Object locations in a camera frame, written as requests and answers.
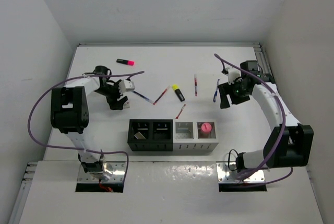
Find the white staple box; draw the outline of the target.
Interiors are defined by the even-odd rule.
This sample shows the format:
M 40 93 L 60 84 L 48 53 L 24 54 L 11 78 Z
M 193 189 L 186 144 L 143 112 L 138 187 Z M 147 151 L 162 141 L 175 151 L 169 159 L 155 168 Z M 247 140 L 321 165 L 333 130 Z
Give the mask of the white staple box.
M 130 104 L 128 101 L 126 101 L 124 104 L 123 104 L 123 109 L 129 109 L 130 108 Z

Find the pink tape roll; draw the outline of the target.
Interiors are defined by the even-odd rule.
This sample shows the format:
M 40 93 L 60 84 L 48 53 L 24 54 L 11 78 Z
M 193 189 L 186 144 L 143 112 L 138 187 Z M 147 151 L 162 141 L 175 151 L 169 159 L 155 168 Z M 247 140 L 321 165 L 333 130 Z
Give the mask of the pink tape roll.
M 211 137 L 212 126 L 208 122 L 201 124 L 199 138 L 210 138 Z

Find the pink black highlighter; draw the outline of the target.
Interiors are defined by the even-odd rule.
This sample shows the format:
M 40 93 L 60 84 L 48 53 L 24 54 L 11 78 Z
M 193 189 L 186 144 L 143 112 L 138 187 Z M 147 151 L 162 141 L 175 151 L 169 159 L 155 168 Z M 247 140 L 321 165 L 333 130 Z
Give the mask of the pink black highlighter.
M 135 65 L 134 61 L 124 60 L 124 59 L 119 59 L 119 58 L 116 60 L 116 62 L 119 63 L 119 64 L 128 65 L 128 66 L 134 66 Z

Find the pink staple box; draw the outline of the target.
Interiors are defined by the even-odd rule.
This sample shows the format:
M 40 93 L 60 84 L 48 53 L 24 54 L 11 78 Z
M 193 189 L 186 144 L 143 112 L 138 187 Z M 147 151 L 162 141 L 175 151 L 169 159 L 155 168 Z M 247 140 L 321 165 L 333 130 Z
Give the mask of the pink staple box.
M 136 139 L 147 139 L 147 133 L 138 131 L 137 133 L 134 134 L 134 137 Z

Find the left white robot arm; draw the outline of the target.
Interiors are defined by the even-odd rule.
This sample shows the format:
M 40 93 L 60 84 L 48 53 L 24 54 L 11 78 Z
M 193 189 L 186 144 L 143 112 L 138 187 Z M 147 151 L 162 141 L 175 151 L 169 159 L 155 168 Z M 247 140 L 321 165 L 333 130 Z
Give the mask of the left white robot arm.
M 51 93 L 51 124 L 71 140 L 78 149 L 78 159 L 83 171 L 102 181 L 113 175 L 112 168 L 105 161 L 87 129 L 89 108 L 87 96 L 95 92 L 106 98 L 111 110 L 129 108 L 126 92 L 134 91 L 130 78 L 110 81 L 111 70 L 96 66 L 94 71 L 84 73 L 83 78 L 62 88 L 54 88 Z

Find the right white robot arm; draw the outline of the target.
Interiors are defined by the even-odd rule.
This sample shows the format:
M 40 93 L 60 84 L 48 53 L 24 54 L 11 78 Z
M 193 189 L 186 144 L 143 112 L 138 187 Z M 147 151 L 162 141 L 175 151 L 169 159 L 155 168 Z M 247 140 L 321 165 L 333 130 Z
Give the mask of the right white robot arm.
M 256 61 L 245 61 L 239 67 L 223 67 L 228 81 L 218 86 L 220 108 L 239 105 L 253 98 L 269 124 L 271 134 L 264 147 L 241 152 L 236 158 L 240 179 L 260 169 L 304 167 L 308 164 L 314 131 L 302 124 L 288 109 L 271 74 L 258 70 Z

